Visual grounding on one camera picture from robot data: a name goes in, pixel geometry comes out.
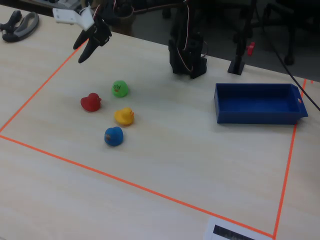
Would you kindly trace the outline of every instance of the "blue plastic bin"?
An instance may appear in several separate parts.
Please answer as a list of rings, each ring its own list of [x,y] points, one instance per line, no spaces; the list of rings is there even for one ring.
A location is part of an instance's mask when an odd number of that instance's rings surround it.
[[[308,117],[298,87],[292,84],[217,83],[218,124],[289,124]]]

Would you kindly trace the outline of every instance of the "black handle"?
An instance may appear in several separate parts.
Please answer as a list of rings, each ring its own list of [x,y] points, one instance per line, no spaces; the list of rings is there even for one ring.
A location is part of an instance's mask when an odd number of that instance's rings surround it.
[[[0,24],[0,30],[5,30],[8,34],[12,34],[15,31],[15,25],[20,22],[22,14],[19,10],[12,13],[9,21],[5,24]]]

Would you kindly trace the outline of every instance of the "white bracket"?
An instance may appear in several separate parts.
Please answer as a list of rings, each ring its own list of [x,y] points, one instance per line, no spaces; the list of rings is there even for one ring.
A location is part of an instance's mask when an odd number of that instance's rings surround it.
[[[90,7],[86,7],[85,10],[82,11],[81,15],[73,10],[67,9],[54,8],[52,11],[57,23],[71,25],[77,24],[85,31],[95,24]]]

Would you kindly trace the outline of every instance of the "chair leg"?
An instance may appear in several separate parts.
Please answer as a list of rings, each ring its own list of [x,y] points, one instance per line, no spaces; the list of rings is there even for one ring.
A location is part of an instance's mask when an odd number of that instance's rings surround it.
[[[290,24],[290,26],[289,26],[288,54],[284,58],[284,63],[289,66],[293,65],[295,63],[295,57],[294,57],[295,38],[296,38],[296,27],[294,25]]]

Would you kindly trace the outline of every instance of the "orange tape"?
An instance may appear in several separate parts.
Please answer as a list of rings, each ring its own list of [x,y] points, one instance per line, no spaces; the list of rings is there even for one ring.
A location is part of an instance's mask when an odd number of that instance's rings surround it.
[[[41,149],[36,148],[36,147],[34,147],[34,146],[25,144],[25,143],[23,143],[23,142],[14,140],[14,139],[12,139],[12,138],[9,138],[9,137],[3,136],[3,135],[0,135],[0,138],[5,139],[5,140],[8,140],[8,141],[13,142],[13,143],[16,143],[16,144],[19,144],[19,145],[24,146],[24,147],[26,147],[26,148],[35,150],[35,151],[37,151],[37,152],[46,154],[46,155],[51,156],[51,157],[53,157],[53,158],[62,160],[62,161],[67,162],[67,163],[69,163],[69,164],[76,165],[76,166],[78,166],[78,167],[80,167],[80,168],[87,169],[87,170],[92,171],[92,172],[95,172],[95,173],[97,173],[97,174],[104,175],[104,176],[106,176],[106,177],[108,177],[108,178],[117,180],[117,181],[119,181],[119,182],[122,182],[122,183],[124,183],[124,184],[130,185],[130,186],[132,186],[132,187],[135,187],[135,188],[141,189],[141,190],[143,190],[143,191],[146,191],[146,192],[148,192],[148,193],[157,195],[157,196],[159,196],[159,197],[161,197],[161,198],[170,200],[170,201],[175,202],[175,203],[177,203],[177,204],[181,204],[181,205],[183,205],[183,206],[185,206],[185,207],[188,207],[188,208],[197,210],[197,211],[199,211],[199,212],[202,212],[202,213],[205,213],[205,214],[208,214],[208,215],[217,217],[217,218],[219,218],[219,219],[223,219],[223,220],[225,220],[225,221],[228,221],[228,222],[230,222],[230,223],[236,224],[236,225],[241,226],[241,227],[243,227],[243,228],[249,229],[249,230],[254,231],[254,232],[256,232],[256,233],[265,235],[265,236],[267,236],[267,237],[272,238],[272,236],[273,236],[273,235],[270,234],[270,233],[261,231],[261,230],[259,230],[259,229],[257,229],[257,228],[252,227],[252,226],[243,224],[243,223],[241,223],[241,222],[232,220],[232,219],[230,219],[230,218],[228,218],[228,217],[221,216],[221,215],[216,214],[216,213],[213,213],[213,212],[211,212],[211,211],[208,211],[208,210],[202,209],[202,208],[200,208],[200,207],[191,205],[191,204],[186,203],[186,202],[184,202],[184,201],[180,201],[180,200],[175,199],[175,198],[173,198],[173,197],[170,197],[170,196],[164,195],[164,194],[162,194],[162,193],[156,192],[156,191],[154,191],[154,190],[151,190],[151,189],[146,188],[146,187],[144,187],[144,186],[138,185],[138,184],[136,184],[136,183],[133,183],[133,182],[124,180],[124,179],[122,179],[122,178],[120,178],[120,177],[117,177],[117,176],[111,175],[111,174],[109,174],[109,173],[100,171],[100,170],[95,169],[95,168],[93,168],[93,167],[86,166],[86,165],[81,164],[81,163],[78,163],[78,162],[76,162],[76,161],[69,160],[69,159],[67,159],[67,158],[64,158],[64,157],[55,155],[55,154],[53,154],[53,153],[50,153],[50,152],[41,150]]]
[[[307,79],[304,79],[303,86],[302,86],[303,90],[306,88],[306,84],[307,84]],[[297,132],[297,124],[295,124],[294,127],[293,127],[293,132],[292,132],[292,137],[291,137],[291,144],[290,144],[289,155],[288,155],[288,161],[286,162],[284,180],[283,180],[283,185],[282,185],[280,203],[279,203],[278,212],[277,212],[277,215],[276,215],[276,220],[275,220],[275,225],[274,225],[274,230],[273,230],[273,236],[272,236],[273,240],[275,240],[276,237],[277,237],[279,223],[280,223],[280,217],[281,217],[281,212],[282,212],[282,208],[283,208],[283,205],[284,205],[284,199],[285,199],[285,193],[286,193],[286,188],[287,188],[287,182],[288,182],[291,158],[292,158],[292,153],[293,153],[294,145],[295,145],[296,132]]]
[[[73,51],[73,53],[58,67],[57,70],[35,91],[34,94],[16,111],[12,117],[0,128],[0,133],[11,123],[11,121],[25,108],[25,106],[40,92],[40,90],[60,71],[60,69],[72,58],[73,55],[86,43],[84,42],[79,48]]]

